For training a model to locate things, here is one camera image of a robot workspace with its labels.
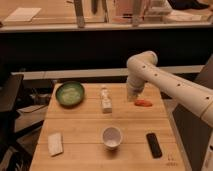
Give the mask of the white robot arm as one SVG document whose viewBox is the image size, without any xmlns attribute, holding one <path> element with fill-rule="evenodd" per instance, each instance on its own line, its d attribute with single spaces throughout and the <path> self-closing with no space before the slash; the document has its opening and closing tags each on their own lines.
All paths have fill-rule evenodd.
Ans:
<svg viewBox="0 0 213 171">
<path fill-rule="evenodd" d="M 158 87 L 213 128 L 213 90 L 159 69 L 157 55 L 145 51 L 127 60 L 127 99 L 134 101 L 145 82 Z"/>
</svg>

